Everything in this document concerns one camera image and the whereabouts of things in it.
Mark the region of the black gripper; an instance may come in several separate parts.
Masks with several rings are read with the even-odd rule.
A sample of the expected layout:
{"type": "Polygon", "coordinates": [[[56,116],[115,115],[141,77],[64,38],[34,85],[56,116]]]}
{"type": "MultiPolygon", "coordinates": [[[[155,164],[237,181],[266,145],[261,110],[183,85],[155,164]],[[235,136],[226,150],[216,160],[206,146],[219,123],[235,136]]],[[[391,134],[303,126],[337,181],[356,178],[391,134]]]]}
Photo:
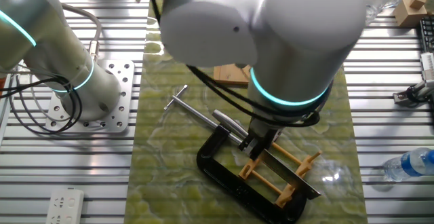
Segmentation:
{"type": "Polygon", "coordinates": [[[238,146],[239,150],[248,153],[250,159],[256,160],[260,154],[266,155],[273,148],[281,135],[283,127],[271,126],[265,122],[251,122],[248,136],[238,146]]]}

